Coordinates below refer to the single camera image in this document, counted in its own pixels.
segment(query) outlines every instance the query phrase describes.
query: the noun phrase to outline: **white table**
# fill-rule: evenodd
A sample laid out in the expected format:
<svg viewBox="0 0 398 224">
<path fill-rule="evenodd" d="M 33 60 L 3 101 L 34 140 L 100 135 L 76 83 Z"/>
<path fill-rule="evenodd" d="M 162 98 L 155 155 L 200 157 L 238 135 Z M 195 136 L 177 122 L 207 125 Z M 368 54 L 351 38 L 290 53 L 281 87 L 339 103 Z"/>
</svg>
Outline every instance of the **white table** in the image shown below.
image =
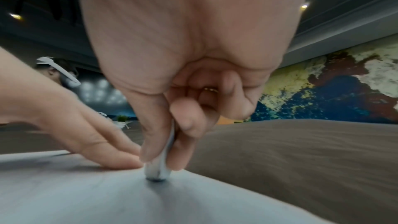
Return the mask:
<svg viewBox="0 0 398 224">
<path fill-rule="evenodd" d="M 167 182 L 65 151 L 0 155 L 0 223 L 323 224 L 272 198 L 187 171 Z"/>
</svg>

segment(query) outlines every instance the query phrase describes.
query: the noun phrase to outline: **mural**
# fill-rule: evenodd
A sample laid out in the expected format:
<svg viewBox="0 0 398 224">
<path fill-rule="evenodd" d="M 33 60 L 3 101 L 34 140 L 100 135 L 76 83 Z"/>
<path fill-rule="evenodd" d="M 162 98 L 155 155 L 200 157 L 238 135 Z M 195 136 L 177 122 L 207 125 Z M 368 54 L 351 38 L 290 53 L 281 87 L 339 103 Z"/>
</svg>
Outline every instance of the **mural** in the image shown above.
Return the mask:
<svg viewBox="0 0 398 224">
<path fill-rule="evenodd" d="M 247 121 L 398 123 L 398 35 L 276 70 Z"/>
</svg>

